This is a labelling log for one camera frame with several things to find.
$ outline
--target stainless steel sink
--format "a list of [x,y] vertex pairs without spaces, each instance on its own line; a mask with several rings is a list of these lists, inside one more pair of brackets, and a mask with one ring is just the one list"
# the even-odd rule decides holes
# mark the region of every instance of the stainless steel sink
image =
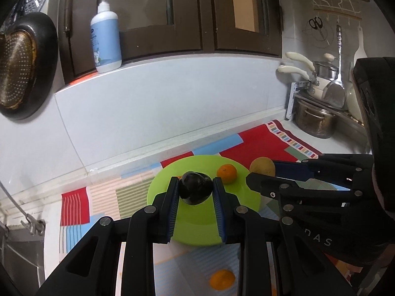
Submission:
[[44,235],[31,235],[27,229],[0,228],[1,263],[23,296],[34,296],[45,280]]

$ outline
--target pot handle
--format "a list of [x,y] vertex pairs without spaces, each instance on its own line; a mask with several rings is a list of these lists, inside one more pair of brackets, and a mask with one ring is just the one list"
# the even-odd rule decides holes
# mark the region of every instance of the pot handle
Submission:
[[312,115],[313,117],[316,117],[316,118],[321,119],[321,120],[325,119],[325,117],[320,117],[319,115],[315,115],[314,113],[311,113],[307,109],[305,109],[305,113],[309,114],[309,115]]
[[335,60],[335,56],[331,55],[330,53],[324,53],[323,57],[326,59],[328,62],[333,62]]
[[313,62],[311,62],[309,59],[307,59],[303,54],[300,54],[297,52],[286,52],[285,55],[287,56],[288,59],[305,63],[312,72],[314,72],[316,70],[314,68]]
[[277,71],[282,72],[282,73],[297,73],[297,74],[300,74],[306,80],[310,81],[310,77],[306,71],[299,69],[297,67],[294,67],[292,65],[279,65],[277,68]]

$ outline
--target hand soap bottle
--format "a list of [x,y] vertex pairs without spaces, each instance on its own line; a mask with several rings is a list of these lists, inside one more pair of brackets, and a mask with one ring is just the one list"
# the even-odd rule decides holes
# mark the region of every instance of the hand soap bottle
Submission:
[[118,16],[110,4],[101,0],[98,13],[90,22],[90,34],[95,66],[99,73],[117,69],[122,64],[119,44]]

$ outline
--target wooden cabinet door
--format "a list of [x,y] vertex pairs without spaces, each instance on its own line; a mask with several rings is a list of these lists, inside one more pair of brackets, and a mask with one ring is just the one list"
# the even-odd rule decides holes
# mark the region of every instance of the wooden cabinet door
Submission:
[[214,0],[215,48],[282,55],[278,0]]
[[[123,60],[201,49],[198,0],[107,1],[118,14]],[[97,13],[98,2],[61,0],[59,35],[63,35],[60,48],[67,83],[95,68],[90,21]]]

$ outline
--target metal slotted spatula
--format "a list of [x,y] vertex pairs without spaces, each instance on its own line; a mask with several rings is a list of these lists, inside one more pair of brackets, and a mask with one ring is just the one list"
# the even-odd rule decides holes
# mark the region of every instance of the metal slotted spatula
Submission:
[[323,101],[329,103],[330,105],[343,108],[346,102],[346,91],[344,88],[344,84],[342,81],[342,73],[341,73],[341,66],[342,66],[342,29],[341,26],[336,26],[337,32],[337,46],[339,51],[339,73],[337,78],[325,87],[323,90]]
[[0,104],[17,108],[25,96],[33,72],[35,49],[24,31],[12,32],[0,58]]

